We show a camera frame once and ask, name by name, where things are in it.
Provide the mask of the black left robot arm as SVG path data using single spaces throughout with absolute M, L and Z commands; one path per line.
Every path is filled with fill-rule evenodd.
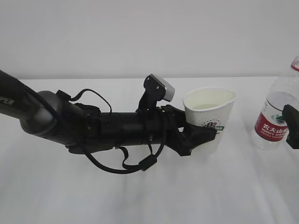
M 144 82 L 145 92 L 135 112 L 102 112 L 78 102 L 63 91 L 35 92 L 15 77 L 0 74 L 0 112 L 18 119 L 28 134 L 64 145 L 72 154 L 90 154 L 115 147 L 159 144 L 188 156 L 201 144 L 215 139 L 216 130 L 196 126 L 184 111 L 171 105 L 173 91 L 153 75 Z

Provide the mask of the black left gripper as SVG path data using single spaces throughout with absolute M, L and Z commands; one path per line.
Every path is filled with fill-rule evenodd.
M 213 141 L 216 129 L 186 123 L 185 111 L 171 105 L 140 106 L 142 118 L 142 145 L 160 144 L 156 155 L 164 146 L 180 156 L 189 156 L 194 148 Z

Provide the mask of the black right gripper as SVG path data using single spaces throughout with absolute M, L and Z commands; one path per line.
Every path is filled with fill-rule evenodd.
M 291 105 L 285 105 L 282 115 L 289 129 L 286 143 L 292 149 L 299 149 L 299 111 Z

